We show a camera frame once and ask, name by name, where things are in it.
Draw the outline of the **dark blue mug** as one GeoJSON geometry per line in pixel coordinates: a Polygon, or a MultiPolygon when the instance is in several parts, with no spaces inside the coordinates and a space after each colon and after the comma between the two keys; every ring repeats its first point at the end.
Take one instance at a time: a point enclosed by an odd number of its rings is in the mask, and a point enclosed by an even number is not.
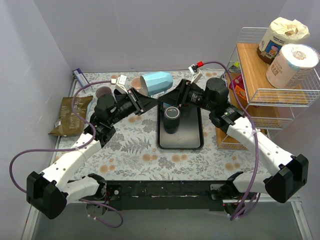
{"type": "Polygon", "coordinates": [[[114,94],[115,100],[116,100],[117,102],[122,101],[122,100],[125,99],[126,96],[127,96],[125,93],[121,93],[121,92],[120,92],[119,90],[117,90],[117,89],[115,89],[115,90],[113,91],[113,94],[114,94]]]}

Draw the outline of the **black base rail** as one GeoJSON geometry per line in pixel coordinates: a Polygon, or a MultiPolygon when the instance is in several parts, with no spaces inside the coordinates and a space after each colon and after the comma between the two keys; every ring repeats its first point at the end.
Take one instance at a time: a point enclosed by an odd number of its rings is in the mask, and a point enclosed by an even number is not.
{"type": "Polygon", "coordinates": [[[224,187],[223,180],[109,180],[106,192],[86,195],[124,210],[223,211],[223,200],[237,202],[243,194],[224,187]]]}

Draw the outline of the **floral table mat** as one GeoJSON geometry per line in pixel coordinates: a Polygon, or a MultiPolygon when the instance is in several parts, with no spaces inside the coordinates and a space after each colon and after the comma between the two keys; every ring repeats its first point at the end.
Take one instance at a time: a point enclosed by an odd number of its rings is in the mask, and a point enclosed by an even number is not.
{"type": "Polygon", "coordinates": [[[214,125],[201,112],[204,145],[201,149],[161,149],[157,145],[157,109],[130,115],[115,125],[106,146],[72,176],[78,180],[97,174],[106,180],[226,180],[242,171],[252,173],[255,156],[245,150],[219,149],[214,125]]]}

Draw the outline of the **light blue faceted mug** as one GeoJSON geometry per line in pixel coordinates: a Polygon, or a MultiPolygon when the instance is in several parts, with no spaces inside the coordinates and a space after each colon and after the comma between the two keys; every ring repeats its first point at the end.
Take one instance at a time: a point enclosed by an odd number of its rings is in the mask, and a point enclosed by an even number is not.
{"type": "Polygon", "coordinates": [[[165,92],[173,86],[173,76],[169,72],[158,71],[140,76],[141,89],[145,96],[153,96],[165,92]]]}

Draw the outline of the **brown snack bag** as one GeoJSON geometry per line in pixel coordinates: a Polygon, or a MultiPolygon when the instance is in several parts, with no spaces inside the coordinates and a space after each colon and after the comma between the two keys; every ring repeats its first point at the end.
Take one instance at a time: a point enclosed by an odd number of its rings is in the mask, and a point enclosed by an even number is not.
{"type": "MultiPolygon", "coordinates": [[[[77,136],[84,130],[85,123],[72,111],[72,97],[63,97],[59,112],[59,118],[49,135],[72,137],[77,136]]],[[[74,101],[74,109],[82,118],[87,117],[88,108],[91,106],[93,96],[77,97],[74,101]]]]}

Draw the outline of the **brown printed toilet roll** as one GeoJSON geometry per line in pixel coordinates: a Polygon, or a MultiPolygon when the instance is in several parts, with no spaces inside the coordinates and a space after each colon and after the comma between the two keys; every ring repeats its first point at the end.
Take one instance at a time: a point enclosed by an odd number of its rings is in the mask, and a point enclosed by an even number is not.
{"type": "Polygon", "coordinates": [[[263,62],[270,65],[283,45],[303,44],[309,37],[309,28],[300,21],[278,17],[270,23],[256,52],[263,62]]]}

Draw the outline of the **purple mug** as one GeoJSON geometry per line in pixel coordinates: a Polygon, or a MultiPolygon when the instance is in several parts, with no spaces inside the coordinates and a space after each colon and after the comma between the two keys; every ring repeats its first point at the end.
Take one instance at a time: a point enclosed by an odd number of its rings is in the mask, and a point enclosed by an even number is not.
{"type": "Polygon", "coordinates": [[[97,91],[95,92],[95,95],[97,98],[100,98],[103,95],[111,96],[112,90],[107,86],[103,86],[97,89],[97,91]]]}

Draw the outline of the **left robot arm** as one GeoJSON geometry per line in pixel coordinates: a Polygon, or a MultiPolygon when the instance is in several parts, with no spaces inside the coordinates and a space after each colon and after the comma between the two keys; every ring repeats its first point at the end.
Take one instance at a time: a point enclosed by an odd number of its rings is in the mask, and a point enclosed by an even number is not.
{"type": "Polygon", "coordinates": [[[101,200],[106,196],[103,177],[91,173],[80,180],[71,180],[78,169],[113,137],[114,124],[131,114],[142,115],[158,104],[157,99],[140,94],[131,88],[119,99],[112,95],[98,98],[90,125],[76,143],[41,173],[32,172],[26,180],[26,200],[52,220],[65,207],[84,197],[101,200]]]}

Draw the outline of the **pink orange box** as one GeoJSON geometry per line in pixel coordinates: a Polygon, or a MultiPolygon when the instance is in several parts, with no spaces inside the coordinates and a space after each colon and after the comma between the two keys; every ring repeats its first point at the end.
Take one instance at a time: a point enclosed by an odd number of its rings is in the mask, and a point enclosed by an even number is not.
{"type": "Polygon", "coordinates": [[[238,96],[239,101],[243,106],[248,104],[245,85],[241,74],[232,78],[232,83],[229,83],[228,88],[234,98],[235,94],[238,96]]]}

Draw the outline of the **black tray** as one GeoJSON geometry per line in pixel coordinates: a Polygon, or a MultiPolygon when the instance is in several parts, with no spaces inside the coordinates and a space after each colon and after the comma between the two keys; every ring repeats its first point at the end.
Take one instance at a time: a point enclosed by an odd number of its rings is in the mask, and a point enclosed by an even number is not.
{"type": "Polygon", "coordinates": [[[165,150],[199,150],[204,146],[204,133],[201,109],[192,105],[178,108],[180,123],[177,131],[169,134],[165,131],[163,115],[169,106],[160,103],[157,106],[157,145],[165,150]]]}

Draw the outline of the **small purple white box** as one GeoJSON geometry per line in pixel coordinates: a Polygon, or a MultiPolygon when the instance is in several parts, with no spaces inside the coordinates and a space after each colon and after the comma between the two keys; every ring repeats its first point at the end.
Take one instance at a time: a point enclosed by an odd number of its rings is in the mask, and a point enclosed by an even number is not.
{"type": "Polygon", "coordinates": [[[82,87],[89,84],[89,81],[87,80],[87,78],[85,77],[85,75],[83,74],[80,68],[73,70],[72,73],[75,79],[79,82],[79,84],[82,87]]]}

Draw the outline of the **wrapped white toilet roll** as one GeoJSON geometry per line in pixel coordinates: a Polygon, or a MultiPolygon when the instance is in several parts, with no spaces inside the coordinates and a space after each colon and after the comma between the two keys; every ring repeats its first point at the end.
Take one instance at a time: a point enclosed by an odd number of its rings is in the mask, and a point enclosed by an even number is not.
{"type": "Polygon", "coordinates": [[[305,44],[285,44],[266,71],[268,82],[277,89],[294,89],[319,64],[320,55],[305,44]]]}

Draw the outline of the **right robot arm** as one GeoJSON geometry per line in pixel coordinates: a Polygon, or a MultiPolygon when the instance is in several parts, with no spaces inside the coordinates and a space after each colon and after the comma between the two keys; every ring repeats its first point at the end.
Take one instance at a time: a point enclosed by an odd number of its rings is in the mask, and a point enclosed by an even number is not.
{"type": "Polygon", "coordinates": [[[229,102],[228,96],[229,89],[221,78],[207,80],[205,89],[182,79],[158,101],[174,107],[187,104],[209,111],[212,124],[256,154],[259,163],[267,169],[264,174],[242,171],[233,174],[216,190],[216,195],[237,199],[245,192],[263,193],[285,203],[307,183],[308,159],[302,154],[294,156],[276,145],[254,127],[243,111],[229,102]]]}

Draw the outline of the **pink mug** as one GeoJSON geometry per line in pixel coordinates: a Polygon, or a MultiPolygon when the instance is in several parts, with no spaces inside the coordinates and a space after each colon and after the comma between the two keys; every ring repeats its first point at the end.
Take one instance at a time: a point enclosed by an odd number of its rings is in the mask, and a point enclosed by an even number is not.
{"type": "Polygon", "coordinates": [[[143,79],[140,77],[136,77],[131,81],[131,86],[140,94],[147,96],[148,95],[148,89],[146,86],[146,83],[143,79]]]}

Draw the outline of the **dark grey mug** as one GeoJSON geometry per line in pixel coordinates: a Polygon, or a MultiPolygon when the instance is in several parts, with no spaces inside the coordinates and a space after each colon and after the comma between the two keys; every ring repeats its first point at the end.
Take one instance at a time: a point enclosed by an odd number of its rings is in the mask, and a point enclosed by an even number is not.
{"type": "Polygon", "coordinates": [[[163,112],[163,126],[168,134],[174,134],[180,124],[180,110],[175,106],[165,108],[163,112]]]}

